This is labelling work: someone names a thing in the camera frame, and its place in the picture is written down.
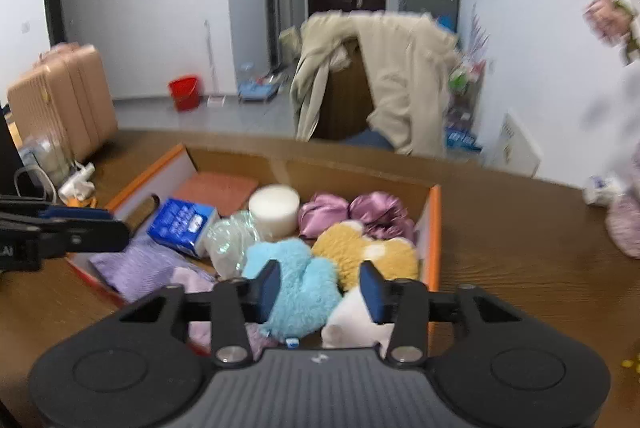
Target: red bucket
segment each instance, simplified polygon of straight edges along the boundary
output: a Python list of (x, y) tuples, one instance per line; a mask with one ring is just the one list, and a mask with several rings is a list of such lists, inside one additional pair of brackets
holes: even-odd
[(179, 112), (195, 109), (202, 98), (202, 84), (197, 76), (183, 76), (169, 84), (176, 110)]

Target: metal screw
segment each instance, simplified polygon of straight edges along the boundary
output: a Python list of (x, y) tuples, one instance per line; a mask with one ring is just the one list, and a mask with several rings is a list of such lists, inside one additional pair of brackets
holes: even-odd
[(223, 363), (239, 363), (244, 361), (247, 355), (247, 351), (239, 345), (227, 345), (216, 352), (216, 357)]
[(399, 363), (415, 363), (422, 357), (422, 351), (418, 347), (403, 345), (391, 351), (391, 357)]

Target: brown tabletop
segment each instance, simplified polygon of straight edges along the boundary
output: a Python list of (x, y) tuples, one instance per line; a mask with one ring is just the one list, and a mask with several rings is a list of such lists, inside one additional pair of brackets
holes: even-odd
[[(604, 211), (585, 206), (578, 190), (334, 143), (122, 131), (93, 160), (100, 204), (177, 143), (325, 159), (439, 183), (442, 288), (476, 283), (593, 347), (612, 376), (597, 426), (640, 426), (640, 375), (620, 366), (640, 354), (640, 261), (616, 249)], [(0, 276), (0, 398), (25, 427), (39, 426), (26, 388), (33, 362), (112, 310), (65, 261), (46, 262), (40, 273)]]

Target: white plush toy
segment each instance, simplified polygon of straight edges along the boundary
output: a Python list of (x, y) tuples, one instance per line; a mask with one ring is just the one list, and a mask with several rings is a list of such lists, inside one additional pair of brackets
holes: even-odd
[(380, 356), (384, 358), (393, 329), (393, 324), (372, 322), (360, 286), (356, 286), (344, 295), (322, 328), (322, 347), (372, 347), (379, 343)]

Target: beige jacket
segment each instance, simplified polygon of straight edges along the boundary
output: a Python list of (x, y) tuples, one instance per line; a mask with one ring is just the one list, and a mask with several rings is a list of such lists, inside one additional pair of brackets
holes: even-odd
[(442, 156), (447, 80), (460, 64), (456, 37), (430, 16), (330, 12), (302, 27), (302, 56), (291, 86), (296, 137), (313, 135), (324, 97), (329, 62), (342, 41), (357, 36), (375, 110), (372, 130), (398, 153)]

